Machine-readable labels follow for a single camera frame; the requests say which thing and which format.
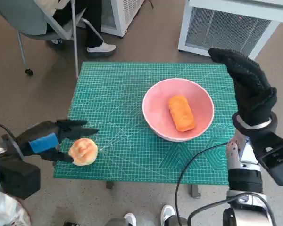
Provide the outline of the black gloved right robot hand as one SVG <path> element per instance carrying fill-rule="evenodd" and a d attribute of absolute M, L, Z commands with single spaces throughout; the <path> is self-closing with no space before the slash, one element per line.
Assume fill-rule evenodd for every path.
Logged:
<path fill-rule="evenodd" d="M 242 120 L 249 126 L 267 122 L 277 102 L 277 89 L 269 84 L 259 64 L 234 50 L 210 48 L 208 53 L 212 61 L 227 67 Z"/>

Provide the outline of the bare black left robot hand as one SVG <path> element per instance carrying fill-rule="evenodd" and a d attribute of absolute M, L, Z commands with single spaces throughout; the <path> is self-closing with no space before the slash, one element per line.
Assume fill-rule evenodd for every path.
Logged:
<path fill-rule="evenodd" d="M 44 121 L 18 135 L 16 143 L 24 156 L 38 155 L 52 162 L 64 161 L 75 164 L 75 158 L 59 151 L 58 146 L 64 139 L 77 140 L 99 131 L 94 128 L 84 128 L 87 122 L 70 119 Z"/>

